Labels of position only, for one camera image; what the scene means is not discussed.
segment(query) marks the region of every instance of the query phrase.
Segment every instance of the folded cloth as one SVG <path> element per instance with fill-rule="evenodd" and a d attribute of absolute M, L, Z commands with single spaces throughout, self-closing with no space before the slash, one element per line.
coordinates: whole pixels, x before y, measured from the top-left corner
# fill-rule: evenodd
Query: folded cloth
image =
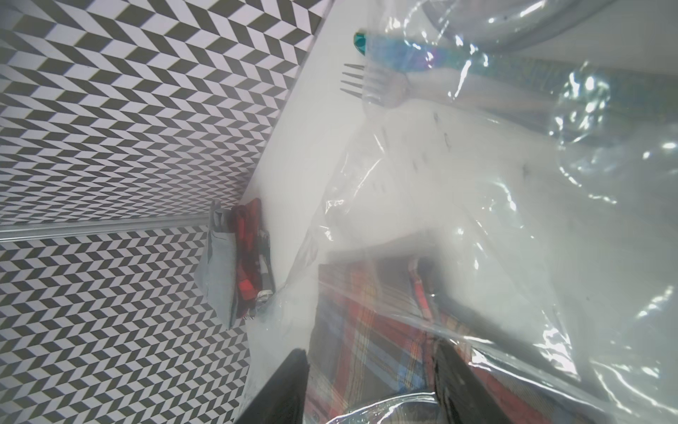
<path fill-rule="evenodd" d="M 256 306 L 257 295 L 262 289 L 259 263 L 259 229 L 261 200 L 254 199 L 247 205 L 235 206 L 228 220 L 229 229 L 235 233 L 237 244 L 237 316 L 243 317 Z"/>
<path fill-rule="evenodd" d="M 308 351 L 307 419 L 327 423 L 397 394 L 433 390 L 441 377 L 437 375 L 439 368 L 443 368 L 434 370 L 433 357 L 440 343 L 449 341 L 379 314 L 392 314 L 405 321 L 414 317 L 457 334 L 477 336 L 452 315 L 450 302 L 439 305 L 439 298 L 445 295 L 434 292 L 431 280 L 438 277 L 432 267 L 432 261 L 412 255 L 320 265 L 318 308 Z M 468 343 L 458 341 L 452 349 L 459 357 L 457 366 L 472 362 L 475 348 Z M 578 410 L 567 400 L 507 374 L 469 369 L 471 373 L 467 374 L 480 383 L 483 401 L 492 399 L 490 402 L 511 422 L 605 421 L 592 419 L 590 411 Z M 468 396 L 462 392 L 453 395 L 458 400 Z M 397 414 L 389 416 L 388 421 L 421 422 L 412 421 L 411 416 L 398 421 Z"/>
<path fill-rule="evenodd" d="M 195 270 L 194 279 L 216 316 L 231 328 L 235 324 L 233 306 L 237 297 L 235 234 L 226 232 L 229 213 L 227 209 L 221 208 L 219 201 L 212 202 L 205 252 Z"/>
<path fill-rule="evenodd" d="M 304 407 L 312 422 L 326 423 L 394 394 L 433 389 L 426 332 L 375 312 L 375 301 L 384 296 L 421 317 L 407 264 L 392 258 L 320 266 Z"/>

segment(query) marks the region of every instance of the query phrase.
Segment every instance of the plaid cloth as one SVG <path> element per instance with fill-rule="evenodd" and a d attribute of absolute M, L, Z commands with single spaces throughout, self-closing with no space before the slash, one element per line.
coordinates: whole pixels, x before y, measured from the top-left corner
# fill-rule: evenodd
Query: plaid cloth
<path fill-rule="evenodd" d="M 308 350 L 308 419 L 326 423 L 395 394 L 433 390 L 427 333 L 375 312 L 377 299 L 387 298 L 402 313 L 421 318 L 406 258 L 321 265 L 319 281 Z M 379 281 L 389 281 L 389 290 Z"/>
<path fill-rule="evenodd" d="M 431 268 L 425 261 L 424 269 Z M 311 334 L 308 360 L 311 371 L 304 414 L 314 423 L 327 423 L 338 415 L 397 394 L 432 391 L 433 337 L 426 331 L 386 316 L 414 317 L 458 334 L 478 336 L 438 302 L 431 272 L 423 272 L 413 256 L 378 261 L 321 265 L 319 301 Z M 465 363 L 473 348 L 463 341 L 454 350 Z M 586 412 L 505 374 L 471 367 L 506 417 L 514 423 L 592 423 Z M 390 423 L 429 422 L 421 419 Z"/>

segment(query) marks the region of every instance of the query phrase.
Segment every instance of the plastic wrap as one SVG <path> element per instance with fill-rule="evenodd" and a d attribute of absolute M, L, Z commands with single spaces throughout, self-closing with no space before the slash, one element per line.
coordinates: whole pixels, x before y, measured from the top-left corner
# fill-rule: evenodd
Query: plastic wrap
<path fill-rule="evenodd" d="M 244 403 L 291 349 L 313 350 L 312 331 L 325 313 L 316 308 L 319 292 L 329 290 L 449 341 L 476 376 L 553 401 L 560 412 L 535 407 L 545 421 L 678 422 L 671 329 L 678 322 L 678 79 L 647 60 L 628 64 L 634 55 L 675 59 L 677 50 L 629 48 L 625 64 L 604 43 L 579 45 L 578 31 L 625 7 L 621 1 L 587 18 L 525 26 L 520 18 L 554 19 L 568 2 L 448 3 L 449 15 L 436 19 L 431 10 L 441 8 L 427 11 L 426 2 L 371 2 L 368 119 L 338 164 L 284 288 L 248 322 Z M 471 12 L 468 22 L 490 27 L 517 18 L 489 35 L 467 26 L 470 38 L 445 25 L 446 16 L 466 22 L 455 14 Z M 570 30 L 548 38 L 542 29 L 530 44 L 548 22 Z M 596 31 L 605 39 L 612 29 Z M 481 50 L 474 36 L 497 47 Z M 653 40 L 643 44 L 651 49 Z M 573 61 L 567 45 L 590 60 Z M 405 307 L 387 290 L 357 298 L 319 275 L 326 264 L 368 263 L 371 278 L 383 279 L 374 269 L 396 257 L 435 264 L 426 303 L 461 326 Z M 473 331 L 459 330 L 467 327 Z M 365 418 L 370 405 L 344 405 L 334 422 L 348 422 L 352 410 L 351 422 L 381 422 Z M 544 422 L 515 410 L 507 417 Z"/>

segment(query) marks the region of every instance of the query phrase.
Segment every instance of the patterned backdrop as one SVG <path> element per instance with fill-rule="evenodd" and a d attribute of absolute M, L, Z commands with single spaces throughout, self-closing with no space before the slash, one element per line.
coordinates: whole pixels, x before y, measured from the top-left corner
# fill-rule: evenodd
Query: patterned backdrop
<path fill-rule="evenodd" d="M 249 351 L 193 283 L 205 230 L 0 244 L 0 422 L 231 422 Z"/>
<path fill-rule="evenodd" d="M 13 0 L 0 224 L 239 200 L 330 0 Z"/>

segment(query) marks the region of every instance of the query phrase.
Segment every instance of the black object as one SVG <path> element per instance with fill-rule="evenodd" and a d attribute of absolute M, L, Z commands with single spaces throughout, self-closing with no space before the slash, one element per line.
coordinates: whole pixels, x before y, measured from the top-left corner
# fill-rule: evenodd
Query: black object
<path fill-rule="evenodd" d="M 235 424 L 301 424 L 308 369 L 306 351 L 290 352 Z"/>
<path fill-rule="evenodd" d="M 511 424 L 451 344 L 438 340 L 434 349 L 435 397 L 447 424 Z"/>

